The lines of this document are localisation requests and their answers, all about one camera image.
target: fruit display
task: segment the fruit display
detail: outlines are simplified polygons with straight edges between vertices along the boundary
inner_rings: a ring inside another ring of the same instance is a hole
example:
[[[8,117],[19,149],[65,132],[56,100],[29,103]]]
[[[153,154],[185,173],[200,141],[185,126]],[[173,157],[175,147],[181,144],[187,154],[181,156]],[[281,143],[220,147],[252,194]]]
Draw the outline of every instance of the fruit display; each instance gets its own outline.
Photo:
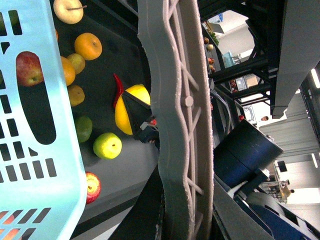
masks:
[[[87,184],[85,204],[91,204],[99,197],[101,193],[101,181],[97,175],[89,171],[85,172],[85,177]]]
[[[77,117],[74,121],[74,126],[78,142],[86,142],[90,138],[93,129],[91,119],[86,115]]]
[[[72,63],[66,59],[64,56],[61,56],[61,63],[63,68],[63,74],[65,78],[65,84],[67,86],[71,85],[76,78],[76,71]]]
[[[66,59],[71,62],[75,70],[75,74],[79,74],[85,69],[86,61],[83,56],[77,53],[72,53]]]
[[[133,85],[125,91],[140,99],[142,102],[150,105],[150,95],[142,84]],[[128,135],[133,134],[122,95],[119,97],[116,103],[114,118],[115,124],[121,131]]]
[[[101,55],[102,44],[97,36],[90,32],[85,32],[76,38],[74,50],[85,60],[94,60]]]
[[[238,85],[237,85],[237,82],[236,82],[235,79],[230,80],[230,81],[229,81],[229,85],[230,85],[231,91],[232,91],[233,93],[238,92]]]
[[[31,87],[44,81],[39,57],[30,51],[18,54],[15,60],[16,78],[20,86]]]
[[[55,15],[66,24],[76,24],[84,16],[84,9],[79,0],[54,0],[53,10]]]
[[[122,150],[120,138],[112,132],[101,134],[93,143],[93,152],[101,159],[114,159]]]
[[[78,106],[85,100],[85,93],[80,86],[71,85],[68,86],[67,90],[71,107]]]

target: yellow apple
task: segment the yellow apple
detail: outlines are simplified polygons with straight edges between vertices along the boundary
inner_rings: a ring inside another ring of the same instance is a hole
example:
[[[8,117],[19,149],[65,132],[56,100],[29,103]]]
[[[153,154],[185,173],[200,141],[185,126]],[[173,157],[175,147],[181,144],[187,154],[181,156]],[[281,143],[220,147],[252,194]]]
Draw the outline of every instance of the yellow apple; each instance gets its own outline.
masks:
[[[76,24],[84,16],[85,6],[79,0],[54,0],[53,10],[55,15],[66,24]]]
[[[94,153],[101,159],[114,159],[122,150],[120,138],[112,132],[101,134],[93,143]]]
[[[86,66],[86,61],[83,56],[77,54],[77,53],[72,53],[70,54],[67,59],[71,62],[75,74],[79,74],[85,69]]]
[[[212,44],[209,44],[206,49],[211,52],[215,47]]]

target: apple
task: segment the apple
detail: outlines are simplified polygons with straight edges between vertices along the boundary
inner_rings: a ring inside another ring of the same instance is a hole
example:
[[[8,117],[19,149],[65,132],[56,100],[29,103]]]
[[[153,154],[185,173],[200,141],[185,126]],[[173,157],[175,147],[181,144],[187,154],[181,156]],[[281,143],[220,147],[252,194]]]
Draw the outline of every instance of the apple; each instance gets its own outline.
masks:
[[[79,0],[54,0],[53,10],[55,15],[66,24],[76,24],[84,16],[84,9]]]
[[[120,138],[112,132],[101,134],[93,143],[94,153],[101,159],[114,159],[122,150]]]
[[[93,203],[101,193],[101,181],[97,175],[89,171],[85,172],[85,177],[87,184],[85,204],[90,204]]]
[[[45,80],[40,60],[33,52],[20,52],[16,57],[15,65],[16,78],[19,85],[31,87],[40,84]]]
[[[75,74],[79,74],[83,71],[83,69],[85,69],[86,61],[80,54],[72,53],[67,57],[67,59],[71,62],[75,70]]]
[[[90,32],[85,32],[75,39],[74,50],[85,60],[94,60],[101,55],[102,44],[96,35]]]
[[[211,72],[213,72],[213,73],[215,73],[215,72],[216,72],[216,69],[214,68],[214,66],[209,65],[209,68],[210,68]]]
[[[204,44],[208,44],[208,43],[209,43],[209,38],[204,37],[204,38],[203,38],[203,42],[204,42]]]
[[[209,44],[206,49],[211,52],[215,47],[212,44]]]

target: green apple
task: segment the green apple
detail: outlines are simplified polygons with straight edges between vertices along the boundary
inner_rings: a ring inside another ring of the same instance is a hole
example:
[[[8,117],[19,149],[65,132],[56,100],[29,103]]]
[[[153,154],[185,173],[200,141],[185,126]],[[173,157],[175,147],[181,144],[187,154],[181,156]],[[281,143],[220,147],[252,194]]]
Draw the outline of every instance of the green apple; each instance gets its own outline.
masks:
[[[114,159],[122,149],[120,138],[112,132],[101,134],[93,143],[94,153],[101,159]]]

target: orange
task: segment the orange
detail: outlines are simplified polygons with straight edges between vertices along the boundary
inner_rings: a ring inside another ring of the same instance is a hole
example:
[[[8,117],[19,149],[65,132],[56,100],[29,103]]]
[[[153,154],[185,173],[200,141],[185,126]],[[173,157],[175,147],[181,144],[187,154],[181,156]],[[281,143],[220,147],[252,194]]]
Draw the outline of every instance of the orange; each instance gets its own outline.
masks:
[[[68,94],[71,107],[77,106],[85,100],[85,93],[78,85],[68,86]]]
[[[0,219],[2,219],[6,213],[7,213],[6,211],[0,212]],[[11,215],[7,220],[4,221],[3,224],[9,225],[14,220],[15,220],[15,217]],[[2,234],[4,231],[5,231],[4,229],[0,229],[0,234]],[[19,232],[19,229],[17,228],[12,229],[2,240],[12,240],[18,234],[18,232]]]
[[[65,83],[67,86],[69,86],[74,82],[76,78],[76,71],[72,63],[68,59],[66,59],[64,56],[61,56],[61,62],[63,67]]]
[[[102,53],[99,38],[90,32],[80,34],[74,42],[74,50],[85,60],[94,60]]]
[[[147,89],[142,84],[133,85],[126,91],[136,98],[140,99],[144,103],[150,105],[150,95]],[[128,135],[133,134],[122,95],[119,97],[115,105],[114,119],[115,124],[122,132]]]

